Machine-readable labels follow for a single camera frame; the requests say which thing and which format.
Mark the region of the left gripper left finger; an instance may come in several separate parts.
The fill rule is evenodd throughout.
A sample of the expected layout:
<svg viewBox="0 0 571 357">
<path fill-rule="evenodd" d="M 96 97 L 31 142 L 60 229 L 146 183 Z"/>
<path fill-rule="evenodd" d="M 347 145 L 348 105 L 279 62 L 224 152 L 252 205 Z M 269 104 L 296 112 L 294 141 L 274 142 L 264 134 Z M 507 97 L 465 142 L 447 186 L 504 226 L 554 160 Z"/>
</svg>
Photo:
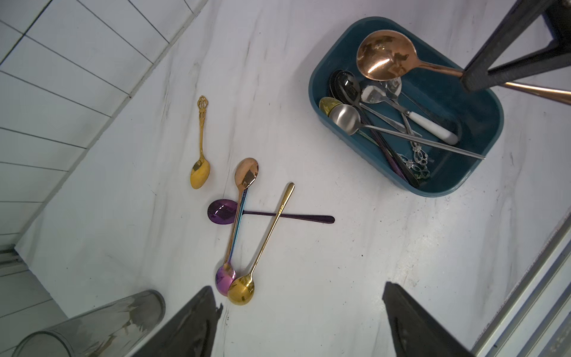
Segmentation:
<svg viewBox="0 0 571 357">
<path fill-rule="evenodd" d="M 203 287 L 135 353 L 136 356 L 210 356 L 223 306 Z"/>
</svg>

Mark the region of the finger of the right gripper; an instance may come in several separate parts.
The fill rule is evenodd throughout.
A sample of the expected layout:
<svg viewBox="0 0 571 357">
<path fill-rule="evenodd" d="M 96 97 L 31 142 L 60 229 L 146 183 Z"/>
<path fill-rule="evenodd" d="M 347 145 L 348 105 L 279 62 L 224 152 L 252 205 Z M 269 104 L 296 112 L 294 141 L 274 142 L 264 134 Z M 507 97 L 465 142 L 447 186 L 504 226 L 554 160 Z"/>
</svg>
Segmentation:
<svg viewBox="0 0 571 357">
<path fill-rule="evenodd" d="M 516 1 L 465 68 L 469 92 L 508 84 L 570 66 L 570 2 Z"/>
</svg>

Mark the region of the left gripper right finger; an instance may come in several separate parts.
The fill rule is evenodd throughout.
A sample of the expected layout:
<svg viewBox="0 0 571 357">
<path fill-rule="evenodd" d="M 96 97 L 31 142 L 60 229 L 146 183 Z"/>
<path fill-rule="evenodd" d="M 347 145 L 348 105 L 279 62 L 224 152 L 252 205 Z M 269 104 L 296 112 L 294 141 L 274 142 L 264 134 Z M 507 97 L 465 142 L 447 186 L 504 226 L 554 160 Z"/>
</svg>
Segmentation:
<svg viewBox="0 0 571 357">
<path fill-rule="evenodd" d="M 387 282 L 382 299 L 397 356 L 471 355 L 400 285 Z"/>
</svg>

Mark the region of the rose gold spoon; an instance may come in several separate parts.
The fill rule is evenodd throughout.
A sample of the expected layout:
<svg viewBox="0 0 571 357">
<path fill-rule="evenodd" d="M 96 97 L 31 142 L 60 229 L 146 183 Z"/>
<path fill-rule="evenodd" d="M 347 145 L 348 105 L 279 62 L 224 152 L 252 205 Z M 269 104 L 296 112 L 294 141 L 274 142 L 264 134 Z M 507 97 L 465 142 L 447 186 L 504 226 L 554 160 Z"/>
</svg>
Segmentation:
<svg viewBox="0 0 571 357">
<path fill-rule="evenodd" d="M 555 41 L 546 48 L 493 67 L 496 59 L 519 37 L 514 31 L 497 31 L 462 70 L 420 59 L 412 40 L 398 31 L 380 30 L 368 35 L 358 47 L 358 71 L 370 80 L 389 81 L 416 68 L 456 77 L 467 92 L 501 86 L 561 104 L 570 104 L 570 91 L 517 82 L 570 65 L 570 45 Z"/>
</svg>

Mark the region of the small silver spoon front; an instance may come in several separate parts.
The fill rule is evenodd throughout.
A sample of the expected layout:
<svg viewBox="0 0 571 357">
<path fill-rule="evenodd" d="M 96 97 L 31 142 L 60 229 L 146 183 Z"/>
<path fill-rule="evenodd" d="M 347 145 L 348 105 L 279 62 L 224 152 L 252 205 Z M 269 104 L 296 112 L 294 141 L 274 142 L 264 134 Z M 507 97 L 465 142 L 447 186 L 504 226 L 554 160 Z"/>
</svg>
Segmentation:
<svg viewBox="0 0 571 357">
<path fill-rule="evenodd" d="M 379 104 L 380 102 L 385 102 L 398 111 L 406 109 L 400 104 L 394 104 L 394 102 L 388 98 L 385 86 L 381 86 L 379 84 L 370 84 L 365 86 L 361 90 L 361 100 L 366 104 Z M 407 114 L 409 119 L 417 123 L 422 128 L 426 129 L 441 141 L 444 141 L 449 145 L 456 145 L 459 142 L 459 138 L 453 132 L 432 122 L 432 120 L 419 115 L 416 112 L 412 112 L 408 109 L 406 110 L 408 111 Z"/>
</svg>

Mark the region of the large silver spoon front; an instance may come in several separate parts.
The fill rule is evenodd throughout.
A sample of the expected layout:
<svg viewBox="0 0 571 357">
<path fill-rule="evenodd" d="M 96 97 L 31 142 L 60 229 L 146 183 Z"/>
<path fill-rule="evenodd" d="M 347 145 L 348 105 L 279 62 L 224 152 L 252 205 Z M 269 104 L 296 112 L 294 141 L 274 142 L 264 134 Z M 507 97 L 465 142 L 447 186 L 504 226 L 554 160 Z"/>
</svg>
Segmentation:
<svg viewBox="0 0 571 357">
<path fill-rule="evenodd" d="M 423 144 L 429 147 L 434 147 L 442 150 L 446 150 L 452 153 L 461 154 L 463 156 L 468 156 L 474 159 L 485 160 L 486 156 L 470 152 L 468 150 L 463 150 L 457 147 L 453 147 L 448 144 L 442 144 L 435 141 L 430 141 L 428 139 L 419 138 L 414 135 L 404 134 L 398 131 L 389 130 L 377 126 L 372 125 L 365 125 L 361 123 L 361 116 L 357 110 L 357 108 L 352 107 L 347 104 L 341 104 L 334 107 L 328 117 L 332 120 L 332 122 L 337 125 L 340 129 L 342 129 L 348 135 L 355 135 L 358 131 L 362 129 L 371 129 L 373 131 L 385 133 L 388 135 L 392 135 L 397 138 L 403 138 L 407 141 L 413 141 L 418 144 Z"/>
</svg>

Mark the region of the rainbow gold spoon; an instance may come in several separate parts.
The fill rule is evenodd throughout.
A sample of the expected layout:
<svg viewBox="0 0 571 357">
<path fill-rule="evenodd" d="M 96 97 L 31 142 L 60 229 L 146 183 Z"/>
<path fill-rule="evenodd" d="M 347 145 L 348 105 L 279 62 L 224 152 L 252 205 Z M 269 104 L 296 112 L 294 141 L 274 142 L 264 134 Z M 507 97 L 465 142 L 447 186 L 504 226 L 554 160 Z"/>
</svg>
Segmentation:
<svg viewBox="0 0 571 357">
<path fill-rule="evenodd" d="M 330 116 L 331 111 L 341 104 L 342 102 L 340 102 L 338 99 L 332 97 L 323 97 L 319 101 L 319 109 L 326 116 Z M 399 153 L 398 156 L 418 180 L 426 180 L 431 177 L 431 173 L 429 169 L 426 168 L 426 166 L 419 165 L 414 160 L 410 160 L 401 153 Z"/>
</svg>

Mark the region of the small gold ornate spoon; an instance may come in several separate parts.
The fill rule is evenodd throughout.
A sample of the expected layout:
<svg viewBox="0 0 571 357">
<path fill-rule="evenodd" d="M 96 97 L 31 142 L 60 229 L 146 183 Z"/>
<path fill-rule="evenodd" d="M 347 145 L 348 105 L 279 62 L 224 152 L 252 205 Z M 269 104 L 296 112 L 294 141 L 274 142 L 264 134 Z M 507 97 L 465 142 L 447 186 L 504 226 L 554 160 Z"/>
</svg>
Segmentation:
<svg viewBox="0 0 571 357">
<path fill-rule="evenodd" d="M 205 184 L 211 172 L 211 165 L 205 158 L 203 148 L 205 119 L 208 104 L 208 99 L 204 95 L 201 95 L 197 102 L 197 107 L 199 109 L 199 160 L 193 165 L 190 173 L 190 184 L 195 190 L 198 190 Z"/>
</svg>

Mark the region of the copper iridescent spoon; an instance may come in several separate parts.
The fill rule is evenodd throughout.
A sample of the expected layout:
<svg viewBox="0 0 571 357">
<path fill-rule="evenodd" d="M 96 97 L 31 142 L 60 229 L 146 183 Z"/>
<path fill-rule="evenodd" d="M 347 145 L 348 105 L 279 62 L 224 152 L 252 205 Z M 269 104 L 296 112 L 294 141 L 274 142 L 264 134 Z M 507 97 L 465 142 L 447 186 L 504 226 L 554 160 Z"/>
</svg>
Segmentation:
<svg viewBox="0 0 571 357">
<path fill-rule="evenodd" d="M 230 236 L 223 264 L 218 268 L 215 276 L 215 286 L 218 292 L 227 296 L 230 285 L 236 278 L 236 271 L 230 263 L 242 219 L 245 195 L 248 188 L 254 183 L 259 173 L 259 164 L 256 159 L 243 159 L 237 166 L 234 181 L 239 191 L 238 208 L 234 216 L 232 235 Z"/>
</svg>

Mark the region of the grey translucent cup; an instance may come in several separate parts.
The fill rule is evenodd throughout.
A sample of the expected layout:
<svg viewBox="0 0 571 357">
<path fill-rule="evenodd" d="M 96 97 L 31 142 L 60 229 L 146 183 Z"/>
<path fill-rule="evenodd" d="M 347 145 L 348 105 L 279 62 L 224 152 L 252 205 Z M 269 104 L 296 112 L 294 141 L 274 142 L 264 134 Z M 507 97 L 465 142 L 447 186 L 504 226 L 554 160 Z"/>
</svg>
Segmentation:
<svg viewBox="0 0 571 357">
<path fill-rule="evenodd" d="M 14 356 L 125 356 L 163 320 L 165 301 L 146 290 L 24 338 Z"/>
</svg>

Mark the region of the aluminium rail frame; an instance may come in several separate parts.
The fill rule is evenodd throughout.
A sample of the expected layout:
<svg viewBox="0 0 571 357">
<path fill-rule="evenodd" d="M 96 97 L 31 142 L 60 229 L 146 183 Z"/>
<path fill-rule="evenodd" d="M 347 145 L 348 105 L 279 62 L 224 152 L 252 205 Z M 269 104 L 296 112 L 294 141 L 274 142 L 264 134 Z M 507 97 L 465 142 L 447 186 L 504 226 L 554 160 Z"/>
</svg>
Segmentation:
<svg viewBox="0 0 571 357">
<path fill-rule="evenodd" d="M 567 217 L 471 350 L 474 356 L 570 355 Z"/>
</svg>

